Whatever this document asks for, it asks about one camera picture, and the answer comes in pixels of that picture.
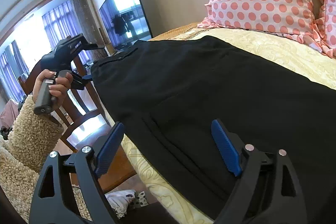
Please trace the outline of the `person's left hand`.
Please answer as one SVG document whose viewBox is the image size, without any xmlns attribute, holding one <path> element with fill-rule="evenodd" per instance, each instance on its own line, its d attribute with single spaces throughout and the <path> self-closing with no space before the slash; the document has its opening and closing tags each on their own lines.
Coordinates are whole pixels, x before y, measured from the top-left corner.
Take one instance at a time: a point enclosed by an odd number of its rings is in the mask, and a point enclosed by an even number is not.
<svg viewBox="0 0 336 224">
<path fill-rule="evenodd" d="M 55 83 L 49 86 L 49 93 L 52 97 L 54 97 L 52 110 L 56 110 L 62 106 L 73 81 L 72 75 L 68 72 L 64 77 L 55 77 L 55 75 L 56 72 L 49 71 L 48 69 L 43 70 L 37 76 L 33 88 L 33 102 L 35 103 L 37 101 L 43 80 L 54 78 Z"/>
</svg>

